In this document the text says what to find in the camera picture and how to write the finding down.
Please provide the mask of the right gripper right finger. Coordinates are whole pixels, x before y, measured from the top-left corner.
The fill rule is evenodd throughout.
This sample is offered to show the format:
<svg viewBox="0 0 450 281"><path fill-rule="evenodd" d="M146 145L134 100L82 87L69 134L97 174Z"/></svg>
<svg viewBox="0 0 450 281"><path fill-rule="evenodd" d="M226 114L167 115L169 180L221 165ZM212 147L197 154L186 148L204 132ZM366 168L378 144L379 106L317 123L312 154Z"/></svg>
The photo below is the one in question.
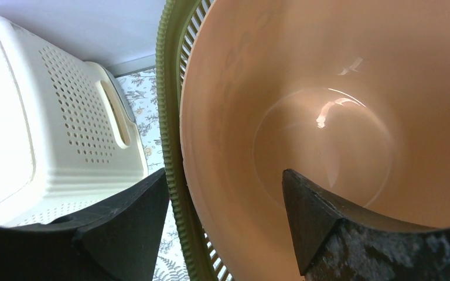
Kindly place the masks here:
<svg viewBox="0 0 450 281"><path fill-rule="evenodd" d="M282 192L306 280L450 280L450 228L375 213L292 169Z"/></svg>

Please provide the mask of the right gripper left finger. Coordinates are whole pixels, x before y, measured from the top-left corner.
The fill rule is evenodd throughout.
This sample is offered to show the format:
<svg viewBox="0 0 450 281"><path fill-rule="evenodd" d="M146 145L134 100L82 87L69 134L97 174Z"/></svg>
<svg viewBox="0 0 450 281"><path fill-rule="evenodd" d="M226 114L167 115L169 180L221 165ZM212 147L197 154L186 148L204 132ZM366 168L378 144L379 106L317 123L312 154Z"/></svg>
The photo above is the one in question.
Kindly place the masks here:
<svg viewBox="0 0 450 281"><path fill-rule="evenodd" d="M159 169L51 223L0 227L0 280L151 280L168 204Z"/></svg>

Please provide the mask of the cream perforated basket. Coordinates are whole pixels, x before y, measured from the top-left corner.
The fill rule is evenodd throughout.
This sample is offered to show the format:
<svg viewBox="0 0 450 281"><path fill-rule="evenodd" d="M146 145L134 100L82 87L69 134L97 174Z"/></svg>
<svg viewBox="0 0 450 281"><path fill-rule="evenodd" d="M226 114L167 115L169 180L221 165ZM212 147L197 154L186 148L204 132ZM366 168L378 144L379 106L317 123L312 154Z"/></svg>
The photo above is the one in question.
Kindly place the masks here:
<svg viewBox="0 0 450 281"><path fill-rule="evenodd" d="M147 174L112 74L0 16L0 227L48 224Z"/></svg>

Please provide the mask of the orange bucket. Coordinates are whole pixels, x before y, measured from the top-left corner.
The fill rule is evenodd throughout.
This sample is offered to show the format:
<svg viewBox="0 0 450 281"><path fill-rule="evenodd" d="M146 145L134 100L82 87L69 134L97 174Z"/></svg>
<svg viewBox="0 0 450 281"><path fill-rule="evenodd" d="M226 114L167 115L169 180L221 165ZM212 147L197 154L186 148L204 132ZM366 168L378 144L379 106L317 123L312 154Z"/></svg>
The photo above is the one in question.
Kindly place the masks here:
<svg viewBox="0 0 450 281"><path fill-rule="evenodd" d="M450 1L214 1L180 139L195 209L236 280L301 279L285 169L450 227Z"/></svg>

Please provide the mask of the green mesh waste bin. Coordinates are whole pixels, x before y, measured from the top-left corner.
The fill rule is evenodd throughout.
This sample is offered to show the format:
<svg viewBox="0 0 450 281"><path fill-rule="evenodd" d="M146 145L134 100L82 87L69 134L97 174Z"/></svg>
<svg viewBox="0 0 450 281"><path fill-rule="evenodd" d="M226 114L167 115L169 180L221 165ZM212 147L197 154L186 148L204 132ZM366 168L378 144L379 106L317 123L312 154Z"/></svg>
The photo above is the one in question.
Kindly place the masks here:
<svg viewBox="0 0 450 281"><path fill-rule="evenodd" d="M179 107L190 52L212 1L166 1L156 38L155 72L162 153L173 217L191 280L233 280L211 244L187 187Z"/></svg>

